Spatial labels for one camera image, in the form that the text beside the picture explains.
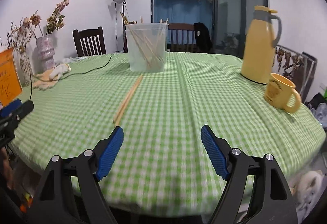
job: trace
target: blue curtain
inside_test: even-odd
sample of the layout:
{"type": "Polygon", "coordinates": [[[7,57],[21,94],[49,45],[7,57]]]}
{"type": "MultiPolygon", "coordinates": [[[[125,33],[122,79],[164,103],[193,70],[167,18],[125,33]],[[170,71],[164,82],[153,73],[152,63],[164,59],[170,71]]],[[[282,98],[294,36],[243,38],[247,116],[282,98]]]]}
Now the blue curtain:
{"type": "MultiPolygon", "coordinates": [[[[154,0],[153,22],[160,22],[160,19],[164,22],[167,18],[169,18],[168,23],[202,22],[211,34],[212,3],[210,0],[154,0]]],[[[167,37],[167,43],[171,43],[170,35],[167,37]]],[[[184,35],[183,44],[185,43],[186,35],[184,35]]],[[[179,35],[179,44],[181,44],[181,35],[179,35]]]]}

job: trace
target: vase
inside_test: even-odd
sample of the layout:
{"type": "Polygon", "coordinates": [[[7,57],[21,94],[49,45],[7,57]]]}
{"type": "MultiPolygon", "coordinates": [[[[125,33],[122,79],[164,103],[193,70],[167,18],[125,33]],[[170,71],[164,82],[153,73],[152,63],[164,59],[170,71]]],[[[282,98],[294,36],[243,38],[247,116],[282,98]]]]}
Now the vase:
{"type": "Polygon", "coordinates": [[[22,72],[24,74],[24,83],[25,83],[25,85],[28,86],[31,84],[31,75],[33,75],[33,72],[32,72],[31,63],[29,61],[29,57],[26,52],[21,53],[21,58],[20,58],[19,63],[20,63],[22,72]]]}
{"type": "Polygon", "coordinates": [[[53,55],[55,50],[53,47],[53,35],[46,35],[36,39],[36,48],[38,50],[39,60],[43,71],[49,70],[56,66],[53,55]]]}

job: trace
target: table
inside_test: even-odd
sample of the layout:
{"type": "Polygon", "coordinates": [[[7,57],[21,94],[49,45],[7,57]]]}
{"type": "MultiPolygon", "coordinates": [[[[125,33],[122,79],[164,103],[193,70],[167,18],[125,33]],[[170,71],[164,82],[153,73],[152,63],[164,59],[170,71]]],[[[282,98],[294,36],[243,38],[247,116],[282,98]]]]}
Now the table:
{"type": "MultiPolygon", "coordinates": [[[[71,73],[108,59],[73,63],[71,73]]],[[[248,155],[272,153],[287,177],[310,159],[325,140],[319,123],[304,105],[292,115],[270,106],[265,86],[240,75],[241,63],[229,55],[167,53],[164,72],[144,74],[120,123],[124,143],[99,183],[110,205],[157,216],[211,214],[225,181],[202,145],[205,124],[248,155]]],[[[93,148],[114,129],[112,118],[138,76],[128,54],[115,54],[102,69],[33,90],[34,111],[17,128],[13,148],[40,173],[53,155],[93,148]]],[[[29,94],[26,87],[20,98],[29,94]]],[[[78,189],[76,179],[73,185],[78,189]]]]}

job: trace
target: thermos handle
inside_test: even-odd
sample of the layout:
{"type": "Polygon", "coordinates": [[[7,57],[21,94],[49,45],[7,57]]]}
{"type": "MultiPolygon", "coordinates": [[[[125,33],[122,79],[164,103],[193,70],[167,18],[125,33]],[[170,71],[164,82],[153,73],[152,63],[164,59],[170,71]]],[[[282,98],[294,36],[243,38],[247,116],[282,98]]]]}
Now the thermos handle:
{"type": "Polygon", "coordinates": [[[278,16],[270,16],[270,19],[277,19],[278,20],[278,32],[277,37],[272,42],[272,47],[276,47],[277,43],[279,42],[279,39],[281,38],[282,34],[282,21],[278,16]]]}

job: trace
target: mug handle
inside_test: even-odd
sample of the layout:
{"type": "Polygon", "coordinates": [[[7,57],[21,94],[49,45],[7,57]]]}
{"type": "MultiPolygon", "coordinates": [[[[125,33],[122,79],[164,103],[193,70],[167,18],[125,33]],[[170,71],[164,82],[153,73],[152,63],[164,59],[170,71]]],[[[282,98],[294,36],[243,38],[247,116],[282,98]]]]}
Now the mug handle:
{"type": "Polygon", "coordinates": [[[296,112],[299,109],[299,107],[301,106],[301,103],[302,103],[301,96],[295,89],[292,89],[292,93],[295,96],[294,106],[293,107],[289,107],[287,105],[284,106],[284,110],[286,110],[288,113],[296,112]]]}

